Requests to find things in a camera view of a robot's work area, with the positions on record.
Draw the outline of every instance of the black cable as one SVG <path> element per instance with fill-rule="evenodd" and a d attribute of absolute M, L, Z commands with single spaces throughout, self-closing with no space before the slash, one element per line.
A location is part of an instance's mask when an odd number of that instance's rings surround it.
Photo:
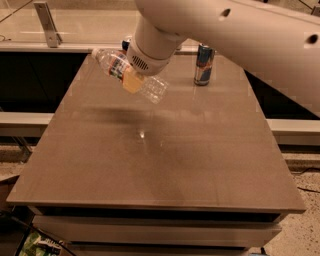
<path fill-rule="evenodd" d="M 12 13 L 10 13 L 9 15 L 7 15 L 6 17 L 4 17 L 2 20 L 0 20 L 0 23 L 5 21 L 6 19 L 8 19 L 9 17 L 11 17 L 14 13 L 20 11 L 22 8 L 26 7 L 28 4 L 30 4 L 33 0 L 27 2 L 26 4 L 22 5 L 21 7 L 19 7 L 18 9 L 14 10 Z"/>
<path fill-rule="evenodd" d="M 291 172 L 292 174 L 294 175 L 302 175 L 306 172 L 320 172 L 320 168 L 317 168 L 317 167 L 309 167 L 309 168 L 306 168 L 305 170 L 301 171 L 301 172 Z"/>
<path fill-rule="evenodd" d="M 312 8 L 310 5 L 306 4 L 306 3 L 303 2 L 302 0 L 298 0 L 298 1 L 299 1 L 300 3 L 302 3 L 303 5 L 307 6 L 309 9 L 313 10 L 313 8 Z"/>
<path fill-rule="evenodd" d="M 11 41 L 10 38 L 7 39 L 4 35 L 0 35 L 0 37 L 2 38 L 2 40 L 0 40 L 0 42 Z"/>
<path fill-rule="evenodd" d="M 300 189 L 300 190 L 302 190 L 302 191 L 320 194 L 320 191 L 317 191 L 317 190 L 308 189 L 308 188 L 302 188 L 302 187 L 297 187 L 297 188 Z"/>
<path fill-rule="evenodd" d="M 37 71 L 36 71 L 36 68 L 34 67 L 34 65 L 32 64 L 32 62 L 30 61 L 30 59 L 29 59 L 28 56 L 26 56 L 26 59 L 27 59 L 29 65 L 30 65 L 30 67 L 31 67 L 31 69 L 32 69 L 32 71 L 33 71 L 33 73 L 34 73 L 34 75 L 35 75 L 35 77 L 36 77 L 39 85 L 40 85 L 40 88 L 41 88 L 44 96 L 46 97 L 46 99 L 47 99 L 47 101 L 48 101 L 48 105 L 49 105 L 51 108 L 54 108 L 53 104 L 52 104 L 51 101 L 50 101 L 49 95 L 47 94 L 46 90 L 44 89 L 44 86 L 43 86 L 43 84 L 42 84 L 42 82 L 41 82 L 41 80 L 40 80 L 40 78 L 39 78 L 39 76 L 38 76 L 38 73 L 37 73 Z"/>
<path fill-rule="evenodd" d="M 24 223 L 23 221 L 19 220 L 18 218 L 16 218 L 15 216 L 13 216 L 10 212 L 8 211 L 4 211 L 4 210 L 0 210 L 0 217 L 1 216 L 7 216 L 9 217 L 11 220 L 13 220 L 14 222 L 31 229 L 34 232 L 38 232 L 42 237 L 50 239 L 51 241 L 55 242 L 56 244 L 58 244 L 59 246 L 61 246 L 64 250 L 66 250 L 70 255 L 72 256 L 77 256 L 76 254 L 74 254 L 72 251 L 70 251 L 66 246 L 64 246 L 63 244 L 59 243 L 59 241 L 57 241 L 56 239 L 52 238 L 51 236 L 47 235 L 46 233 L 44 233 L 43 231 L 41 231 L 38 228 L 35 228 L 32 225 L 29 225 L 27 223 Z"/>

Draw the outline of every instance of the energy drink can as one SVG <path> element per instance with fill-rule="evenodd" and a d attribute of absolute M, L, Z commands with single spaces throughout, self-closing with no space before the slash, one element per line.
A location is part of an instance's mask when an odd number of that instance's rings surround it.
<path fill-rule="evenodd" d="M 210 81 L 214 50 L 207 45 L 199 44 L 194 83 L 207 85 Z"/>
<path fill-rule="evenodd" d="M 129 45 L 131 42 L 131 38 L 132 38 L 132 36 L 127 36 L 127 37 L 125 37 L 125 39 L 122 40 L 121 46 L 122 46 L 123 51 L 125 51 L 125 52 L 128 51 L 128 48 L 129 48 Z"/>

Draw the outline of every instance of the plastic bottle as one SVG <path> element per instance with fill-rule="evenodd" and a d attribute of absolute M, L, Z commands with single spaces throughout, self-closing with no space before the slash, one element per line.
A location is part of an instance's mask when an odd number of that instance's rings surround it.
<path fill-rule="evenodd" d="M 158 76 L 144 76 L 131 67 L 125 54 L 120 51 L 93 49 L 92 57 L 108 76 L 116 77 L 130 93 L 139 92 L 157 104 L 163 98 L 168 83 Z"/>

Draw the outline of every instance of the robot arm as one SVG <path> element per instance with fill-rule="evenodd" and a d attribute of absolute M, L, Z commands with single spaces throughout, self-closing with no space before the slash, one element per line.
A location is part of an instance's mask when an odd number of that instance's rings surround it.
<path fill-rule="evenodd" d="M 320 20 L 251 0 L 136 0 L 133 67 L 159 73 L 186 38 L 205 43 L 320 116 Z"/>

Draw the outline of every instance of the gray tabletop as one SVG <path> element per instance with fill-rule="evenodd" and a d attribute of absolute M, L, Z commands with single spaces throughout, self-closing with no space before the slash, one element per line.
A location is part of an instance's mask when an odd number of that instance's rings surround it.
<path fill-rule="evenodd" d="M 243 70 L 222 56 L 208 86 L 175 56 L 158 105 L 90 56 L 8 202 L 32 206 L 301 212 L 303 202 Z"/>

